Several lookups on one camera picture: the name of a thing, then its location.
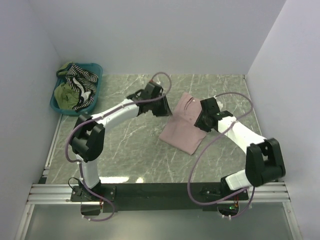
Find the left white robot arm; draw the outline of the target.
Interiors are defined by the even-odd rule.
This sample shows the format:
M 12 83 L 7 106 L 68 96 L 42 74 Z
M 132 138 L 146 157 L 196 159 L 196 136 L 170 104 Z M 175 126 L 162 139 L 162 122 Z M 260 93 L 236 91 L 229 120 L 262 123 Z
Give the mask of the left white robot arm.
M 80 170 L 79 187 L 88 201 L 104 196 L 98 174 L 97 158 L 104 148 L 105 134 L 121 123 L 151 111 L 156 117 L 172 115 L 166 94 L 161 85 L 149 81 L 144 89 L 127 96 L 116 106 L 94 115 L 80 115 L 72 130 L 67 146 L 71 147 L 76 159 L 67 160 L 77 163 Z

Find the pink tank top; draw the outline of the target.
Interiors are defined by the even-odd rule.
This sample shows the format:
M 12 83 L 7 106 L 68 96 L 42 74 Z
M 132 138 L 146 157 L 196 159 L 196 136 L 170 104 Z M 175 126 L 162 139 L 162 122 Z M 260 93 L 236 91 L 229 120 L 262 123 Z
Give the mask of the pink tank top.
M 193 155 L 207 133 L 195 126 L 202 111 L 198 98 L 183 93 L 159 139 L 189 155 Z

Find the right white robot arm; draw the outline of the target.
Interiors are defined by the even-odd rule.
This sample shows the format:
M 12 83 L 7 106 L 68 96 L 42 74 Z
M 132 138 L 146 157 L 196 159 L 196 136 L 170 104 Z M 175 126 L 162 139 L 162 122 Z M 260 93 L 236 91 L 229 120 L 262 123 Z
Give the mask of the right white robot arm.
M 230 200 L 237 190 L 259 187 L 286 175 L 280 143 L 256 134 L 229 111 L 221 111 L 214 97 L 200 101 L 201 112 L 194 124 L 205 132 L 215 130 L 232 140 L 245 153 L 245 168 L 222 177 L 219 193 Z

